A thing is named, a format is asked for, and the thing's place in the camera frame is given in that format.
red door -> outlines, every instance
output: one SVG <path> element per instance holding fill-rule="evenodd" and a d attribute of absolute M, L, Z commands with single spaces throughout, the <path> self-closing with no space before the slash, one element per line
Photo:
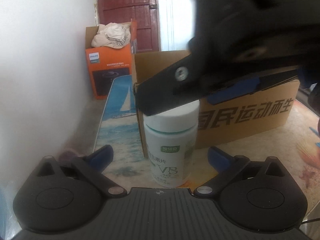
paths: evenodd
<path fill-rule="evenodd" d="M 98 0 L 98 11 L 105 25 L 136 19 L 138 52 L 159 50 L 156 0 Z"/>

wall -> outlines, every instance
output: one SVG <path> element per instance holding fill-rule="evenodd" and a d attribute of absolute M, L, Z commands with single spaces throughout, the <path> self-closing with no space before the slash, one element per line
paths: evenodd
<path fill-rule="evenodd" d="M 56 154 L 91 98 L 93 0 L 0 0 L 0 185 Z"/>
<path fill-rule="evenodd" d="M 194 35 L 195 0 L 158 0 L 161 50 L 188 48 Z"/>

printed table surface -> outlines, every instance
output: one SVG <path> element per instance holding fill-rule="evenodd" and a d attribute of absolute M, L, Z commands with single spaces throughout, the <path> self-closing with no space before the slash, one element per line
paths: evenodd
<path fill-rule="evenodd" d="M 308 199 L 308 212 L 320 200 L 319 118 L 298 101 L 293 102 L 286 124 L 247 138 L 218 145 L 230 155 L 245 155 L 252 161 L 277 156 Z M 132 93 L 131 76 L 114 80 L 97 135 L 95 150 L 105 144 L 114 149 L 114 160 L 103 174 L 126 188 L 162 188 L 150 173 L 143 157 Z M 194 190 L 217 172 L 207 161 L 207 148 L 194 151 L 192 174 L 180 187 Z"/>

cardboard box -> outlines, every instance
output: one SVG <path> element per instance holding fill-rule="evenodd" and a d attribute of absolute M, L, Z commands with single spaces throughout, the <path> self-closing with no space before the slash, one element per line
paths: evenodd
<path fill-rule="evenodd" d="M 132 80 L 135 90 L 139 83 L 188 54 L 188 51 L 162 51 L 134 55 Z M 227 143 L 284 125 L 299 84 L 298 80 L 291 81 L 214 106 L 206 98 L 201 99 L 196 148 Z M 147 158 L 143 114 L 138 109 L 137 118 L 143 153 Z"/>
<path fill-rule="evenodd" d="M 132 74 L 132 54 L 137 50 L 137 22 L 130 24 L 130 43 L 121 49 L 91 47 L 99 27 L 87 27 L 85 31 L 85 53 L 91 86 L 96 99 L 106 99 L 113 80 L 118 76 Z"/>

white bottle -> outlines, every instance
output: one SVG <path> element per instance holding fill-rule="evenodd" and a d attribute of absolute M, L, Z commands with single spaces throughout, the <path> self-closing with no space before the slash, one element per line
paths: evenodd
<path fill-rule="evenodd" d="M 143 116 L 151 174 L 165 187 L 184 184 L 192 169 L 199 100 L 166 112 Z"/>

